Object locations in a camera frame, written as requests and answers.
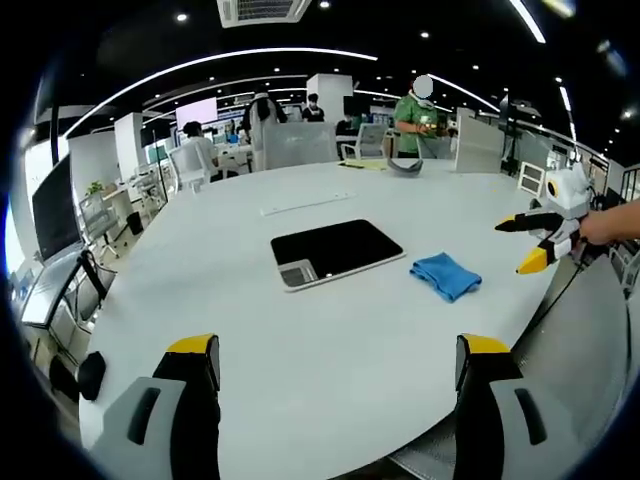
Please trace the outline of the person's right hand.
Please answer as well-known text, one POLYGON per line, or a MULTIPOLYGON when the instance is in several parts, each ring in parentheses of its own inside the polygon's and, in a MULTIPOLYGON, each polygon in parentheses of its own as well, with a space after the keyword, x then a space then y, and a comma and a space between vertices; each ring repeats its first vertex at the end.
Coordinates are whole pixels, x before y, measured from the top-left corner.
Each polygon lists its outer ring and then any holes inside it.
POLYGON ((624 237, 626 205, 604 211, 590 211, 580 225, 580 237, 593 245, 604 245, 624 237))

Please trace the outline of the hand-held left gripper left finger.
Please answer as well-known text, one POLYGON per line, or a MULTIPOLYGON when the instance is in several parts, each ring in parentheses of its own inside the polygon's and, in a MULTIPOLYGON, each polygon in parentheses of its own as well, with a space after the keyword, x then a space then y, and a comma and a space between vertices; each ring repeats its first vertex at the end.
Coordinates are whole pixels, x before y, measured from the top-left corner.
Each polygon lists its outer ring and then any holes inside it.
POLYGON ((110 479, 218 479, 219 337, 183 338, 105 411, 91 455, 110 479))

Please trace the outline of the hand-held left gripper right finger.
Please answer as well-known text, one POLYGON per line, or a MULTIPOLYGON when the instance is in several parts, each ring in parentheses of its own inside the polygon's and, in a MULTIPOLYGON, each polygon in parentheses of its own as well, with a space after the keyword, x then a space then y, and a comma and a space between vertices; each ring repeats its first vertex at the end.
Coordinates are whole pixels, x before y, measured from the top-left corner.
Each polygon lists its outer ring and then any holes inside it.
POLYGON ((505 344, 459 335, 455 386, 455 479, 566 477, 570 414, 524 376, 505 344))

